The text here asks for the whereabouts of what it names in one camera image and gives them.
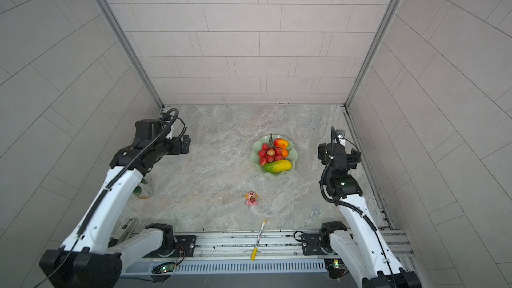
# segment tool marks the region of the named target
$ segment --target yellow marker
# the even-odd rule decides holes
[[[261,233],[263,232],[263,227],[265,227],[265,223],[266,223],[266,221],[263,221],[263,223],[261,224],[261,228],[259,228],[258,239],[256,240],[256,245],[254,245],[253,254],[251,255],[251,260],[252,261],[254,261],[254,259],[256,258],[256,253],[258,251],[259,240],[261,239]]]

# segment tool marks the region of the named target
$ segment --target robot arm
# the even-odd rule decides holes
[[[361,161],[361,153],[354,149],[351,154],[345,152],[344,131],[331,127],[331,139],[330,145],[318,146],[318,159],[326,165],[319,182],[321,193],[326,201],[339,206],[357,245],[348,228],[335,221],[322,225],[323,249],[342,258],[359,287],[421,287],[416,274],[406,272],[387,246],[369,214],[361,188],[348,174]]]
[[[190,138],[171,135],[176,108],[162,119],[137,121],[133,143],[120,149],[110,163],[105,182],[80,223],[58,250],[47,250],[39,265],[55,287],[113,287],[119,275],[151,251],[170,254],[174,235],[170,225],[152,224],[141,233],[108,247],[110,234],[133,189],[166,154],[189,152]]]

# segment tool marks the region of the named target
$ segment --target marble surface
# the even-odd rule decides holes
[[[191,138],[186,155],[164,156],[146,179],[151,198],[132,196],[119,221],[135,217],[136,231],[152,222],[169,223],[175,232],[318,229],[327,221],[344,221],[323,200],[318,180],[323,165],[317,147],[330,141],[330,126],[347,131],[339,105],[261,105],[178,107]],[[181,131],[181,123],[175,127]],[[280,177],[260,174],[250,162],[251,146],[275,133],[290,139],[299,159],[294,171]],[[359,182],[378,226],[381,214],[359,164],[350,171]],[[247,206],[244,194],[255,191],[259,204]]]

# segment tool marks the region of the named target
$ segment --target wire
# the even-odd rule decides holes
[[[298,232],[303,233],[303,234],[305,234],[305,235],[307,235],[307,234],[306,234],[306,233],[304,233],[303,231],[300,231],[300,230],[297,230],[296,232],[294,232],[294,233],[293,233],[293,239],[297,240],[298,242],[302,242],[301,240],[298,240],[298,239],[295,237],[296,233],[298,233]]]
[[[52,271],[51,274],[49,274],[45,279],[43,279],[40,283],[38,283],[37,285],[34,286],[34,288],[37,288],[39,287],[43,282],[47,281],[55,272],[57,272],[57,270],[59,270],[62,265],[64,265],[64,263],[66,262],[67,258],[69,257],[69,255],[71,254],[71,252],[73,251],[73,248],[76,246],[76,244],[78,243],[78,239],[75,241],[75,243],[73,244],[73,246],[71,247],[71,249],[69,250],[69,253],[67,253],[66,257],[64,258],[64,260],[61,262],[61,264],[55,268],[54,271]]]

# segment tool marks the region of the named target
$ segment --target metal frame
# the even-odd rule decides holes
[[[149,77],[146,74],[146,71],[144,70],[144,67],[142,67],[142,64],[139,61],[139,58],[137,57],[137,54],[135,54],[135,51],[133,47],[131,46],[130,42],[128,41],[125,32],[121,29],[121,26],[119,22],[117,21],[114,12],[110,9],[110,5],[106,0],[94,0],[96,5],[98,6],[101,14],[105,18],[106,22],[108,23],[110,29],[114,33],[114,35],[117,38],[117,41],[119,42],[119,45],[121,45],[121,48],[126,54],[126,57],[128,58],[128,61],[130,61],[131,65],[139,75],[140,79],[142,79],[142,82],[146,86],[146,88],[150,91],[151,95],[153,96],[153,99],[157,103],[158,107],[163,108],[163,102],[160,99],[160,96],[158,96],[157,91],[155,90],[155,87],[153,87],[153,84],[149,80]]]
[[[362,62],[361,69],[359,70],[359,74],[357,74],[357,77],[354,81],[354,85],[352,86],[352,89],[350,89],[349,97],[347,98],[347,101],[345,102],[345,107],[349,108],[355,98],[355,94],[357,93],[357,90],[361,86],[361,82],[363,78],[365,77],[373,58],[375,57],[375,54],[377,53],[377,48],[381,44],[382,40],[384,39],[384,35],[386,34],[387,29],[389,28],[391,24],[391,20],[393,19],[393,16],[395,16],[396,10],[398,9],[398,6],[400,5],[401,0],[390,0],[389,4],[387,5],[386,12],[384,13],[384,17],[382,17],[381,23],[379,25],[379,28],[377,29],[377,32],[375,33],[375,36],[373,37],[372,44],[370,45],[370,49],[368,50],[368,53],[365,56],[365,60]]]

